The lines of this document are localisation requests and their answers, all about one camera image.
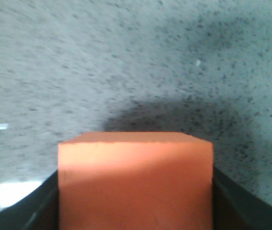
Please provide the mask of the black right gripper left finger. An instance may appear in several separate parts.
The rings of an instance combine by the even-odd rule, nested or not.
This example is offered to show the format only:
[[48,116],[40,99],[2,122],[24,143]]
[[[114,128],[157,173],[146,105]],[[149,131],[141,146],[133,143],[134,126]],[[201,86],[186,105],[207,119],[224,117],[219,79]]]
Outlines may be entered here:
[[58,228],[57,171],[25,198],[0,211],[0,230],[57,230]]

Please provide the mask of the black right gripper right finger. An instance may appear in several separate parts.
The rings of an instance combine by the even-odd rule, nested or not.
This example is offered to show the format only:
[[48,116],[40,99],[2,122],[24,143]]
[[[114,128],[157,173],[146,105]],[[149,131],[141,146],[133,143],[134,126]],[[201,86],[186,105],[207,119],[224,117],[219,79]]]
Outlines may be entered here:
[[272,206],[214,167],[213,229],[272,230]]

